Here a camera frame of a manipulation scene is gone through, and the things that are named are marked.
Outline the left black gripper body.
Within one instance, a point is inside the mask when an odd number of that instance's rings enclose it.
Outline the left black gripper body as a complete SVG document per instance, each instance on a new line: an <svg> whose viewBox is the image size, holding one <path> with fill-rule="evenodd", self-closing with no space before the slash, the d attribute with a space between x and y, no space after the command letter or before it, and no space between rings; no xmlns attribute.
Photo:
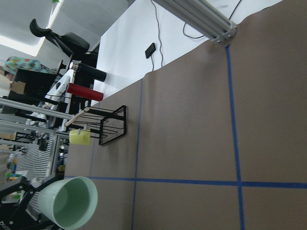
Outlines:
<svg viewBox="0 0 307 230"><path fill-rule="evenodd" d="M1 185L1 199L17 191L24 191L24 196L20 202L1 202L0 228L2 230L44 230L49 227L51 230L54 230L55 223L44 214L38 214L38 219L35 220L28 212L26 212L27 206L35 193L40 192L53 182L55 182L55 177L47 177L43 180L43 183L40 186L34 187L31 185L31 181L26 177L19 177Z"/></svg>

